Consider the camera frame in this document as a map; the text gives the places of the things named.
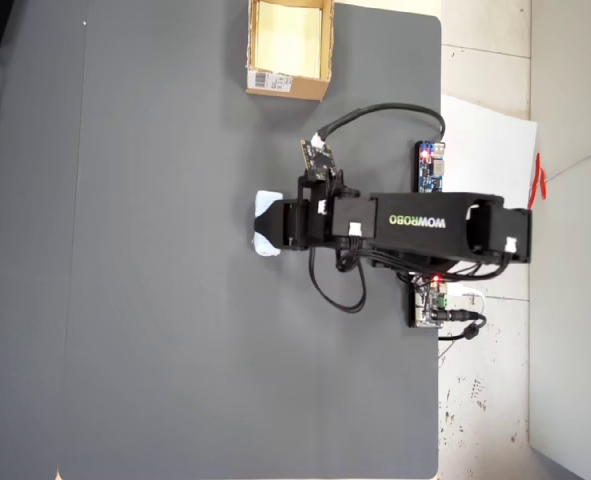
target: white tissue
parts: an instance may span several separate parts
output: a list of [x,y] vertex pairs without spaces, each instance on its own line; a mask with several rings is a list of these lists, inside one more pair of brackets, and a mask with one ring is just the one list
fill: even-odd
[[[266,190],[260,190],[257,192],[255,197],[255,218],[259,217],[277,200],[282,200],[284,195],[277,192],[268,192]],[[253,238],[253,244],[255,245],[255,251],[262,257],[275,257],[280,254],[281,250],[275,248],[271,242],[269,242],[264,235],[255,232],[255,238]]]

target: blue circuit board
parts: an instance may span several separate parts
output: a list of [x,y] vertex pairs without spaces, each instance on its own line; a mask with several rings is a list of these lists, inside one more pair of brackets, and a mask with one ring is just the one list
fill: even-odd
[[418,191],[441,192],[444,187],[444,143],[424,142],[419,145]]

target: black connector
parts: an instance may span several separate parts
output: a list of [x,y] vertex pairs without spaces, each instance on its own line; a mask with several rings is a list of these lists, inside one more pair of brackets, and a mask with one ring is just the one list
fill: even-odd
[[464,329],[462,335],[464,335],[464,338],[466,340],[472,340],[477,335],[479,335],[479,329],[480,327],[476,323],[471,323],[468,327]]
[[431,318],[437,322],[470,322],[485,318],[482,314],[470,310],[433,310]]
[[486,317],[484,315],[477,312],[471,312],[470,310],[434,310],[431,315],[434,320],[441,322],[474,322],[462,330],[462,333],[459,335],[454,337],[439,337],[440,341],[455,342],[463,338],[466,340],[472,340],[479,335],[479,331],[484,328],[484,325],[486,325]]

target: red decoration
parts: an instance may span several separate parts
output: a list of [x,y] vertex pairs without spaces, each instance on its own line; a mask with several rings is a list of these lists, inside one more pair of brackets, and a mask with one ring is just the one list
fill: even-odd
[[537,195],[538,186],[542,191],[542,199],[546,200],[546,172],[542,168],[539,153],[535,160],[535,178],[533,178],[533,185],[531,186],[531,197],[528,200],[529,210],[533,208],[533,204],[535,203],[535,195]]

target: circuit board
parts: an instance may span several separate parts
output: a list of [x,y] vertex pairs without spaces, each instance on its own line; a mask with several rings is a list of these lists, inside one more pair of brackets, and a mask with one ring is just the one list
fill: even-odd
[[337,175],[333,152],[328,145],[324,145],[324,148],[317,148],[311,142],[302,140],[302,153],[309,179],[323,182],[329,177]]
[[434,310],[443,310],[448,306],[446,295],[447,285],[438,277],[434,277],[428,285],[421,285],[421,278],[413,281],[413,295],[415,302],[414,327],[439,328],[441,323],[431,318]]
[[417,191],[441,192],[444,186],[444,143],[422,142],[418,146]]

